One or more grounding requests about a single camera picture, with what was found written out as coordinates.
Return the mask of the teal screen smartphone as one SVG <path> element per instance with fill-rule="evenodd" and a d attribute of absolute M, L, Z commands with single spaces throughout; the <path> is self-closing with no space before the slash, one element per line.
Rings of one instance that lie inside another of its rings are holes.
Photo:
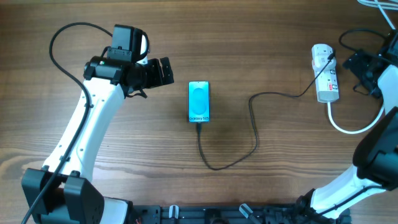
<path fill-rule="evenodd" d="M 208 81 L 188 83 L 188 121 L 190 123 L 210 121 L 210 84 Z"/>

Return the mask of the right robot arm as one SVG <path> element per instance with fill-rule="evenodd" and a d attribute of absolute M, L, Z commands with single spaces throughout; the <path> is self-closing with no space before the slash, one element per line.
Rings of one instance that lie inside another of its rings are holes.
<path fill-rule="evenodd" d="M 307 223 L 330 223 L 367 197 L 397 188 L 397 29 L 382 39 L 375 54 L 354 49 L 343 64 L 358 78 L 365 94 L 381 99 L 382 106 L 349 168 L 297 202 L 303 206 L 300 214 Z"/>

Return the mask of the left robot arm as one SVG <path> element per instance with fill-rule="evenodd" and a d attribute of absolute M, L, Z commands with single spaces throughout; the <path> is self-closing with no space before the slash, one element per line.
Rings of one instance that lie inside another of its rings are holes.
<path fill-rule="evenodd" d="M 40 169 L 27 169 L 21 185 L 36 223 L 141 223 L 129 200 L 105 197 L 92 184 L 106 130 L 124 101 L 173 83 L 167 57 L 148 59 L 147 34 L 116 25 L 112 43 L 86 63 L 81 95 L 68 126 Z"/>

